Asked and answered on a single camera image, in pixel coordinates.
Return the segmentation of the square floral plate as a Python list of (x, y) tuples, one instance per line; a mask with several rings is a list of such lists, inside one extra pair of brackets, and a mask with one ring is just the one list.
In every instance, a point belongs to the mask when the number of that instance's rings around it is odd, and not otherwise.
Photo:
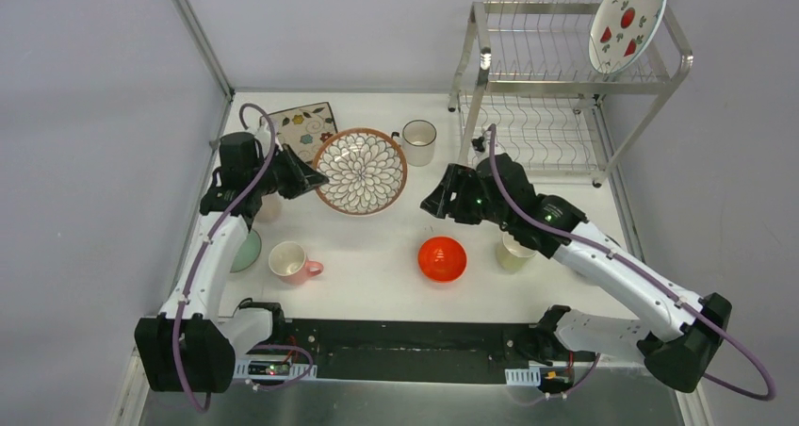
[(296, 106), (269, 114), (276, 125), (277, 139), (287, 144), (311, 165), (322, 145), (338, 133), (329, 102)]

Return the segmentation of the brown petal pattern plate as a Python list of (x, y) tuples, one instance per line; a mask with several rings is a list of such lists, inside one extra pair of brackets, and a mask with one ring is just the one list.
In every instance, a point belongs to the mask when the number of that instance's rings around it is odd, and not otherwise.
[(380, 213), (403, 193), (408, 163), (403, 150), (384, 132), (352, 128), (327, 139), (313, 168), (328, 182), (316, 189), (331, 209), (354, 217)]

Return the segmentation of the watermelon pattern round plate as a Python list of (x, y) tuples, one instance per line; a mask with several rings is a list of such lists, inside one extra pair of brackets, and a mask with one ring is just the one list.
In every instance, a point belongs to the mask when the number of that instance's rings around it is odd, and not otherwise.
[(588, 56), (600, 74), (624, 71), (654, 38), (667, 0), (602, 0), (592, 20)]

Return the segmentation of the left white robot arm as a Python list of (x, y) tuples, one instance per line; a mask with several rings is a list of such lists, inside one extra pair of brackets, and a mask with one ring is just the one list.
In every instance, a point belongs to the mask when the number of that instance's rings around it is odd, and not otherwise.
[(239, 356), (254, 346), (280, 352), (287, 329), (271, 309), (247, 306), (219, 320), (221, 297), (234, 260), (253, 228), (263, 197), (286, 200), (311, 192), (327, 176), (303, 161), (288, 144), (264, 149), (247, 132), (223, 136), (220, 164), (203, 195), (197, 231), (180, 279), (159, 311), (139, 320), (134, 338), (152, 390), (222, 393)]

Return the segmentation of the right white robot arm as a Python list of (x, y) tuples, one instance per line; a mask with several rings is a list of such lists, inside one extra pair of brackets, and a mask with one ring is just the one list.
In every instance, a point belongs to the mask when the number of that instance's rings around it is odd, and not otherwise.
[(660, 382), (691, 393), (722, 344), (708, 323), (726, 328), (732, 305), (705, 297), (660, 276), (619, 247), (564, 198), (534, 190), (521, 166), (497, 156), (477, 167), (450, 163), (420, 204), (438, 219), (476, 225), (489, 221), (514, 241), (553, 259), (602, 288), (635, 314), (616, 319), (553, 305), (531, 327), (524, 354), (549, 363), (569, 351), (594, 352), (642, 364)]

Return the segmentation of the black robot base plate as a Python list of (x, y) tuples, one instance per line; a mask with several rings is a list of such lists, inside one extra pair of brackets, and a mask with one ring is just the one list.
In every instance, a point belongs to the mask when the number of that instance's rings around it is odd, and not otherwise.
[(569, 353), (535, 338), (526, 323), (293, 319), (269, 345), (309, 352), (325, 380), (499, 385), (508, 369), (590, 364), (590, 352)]

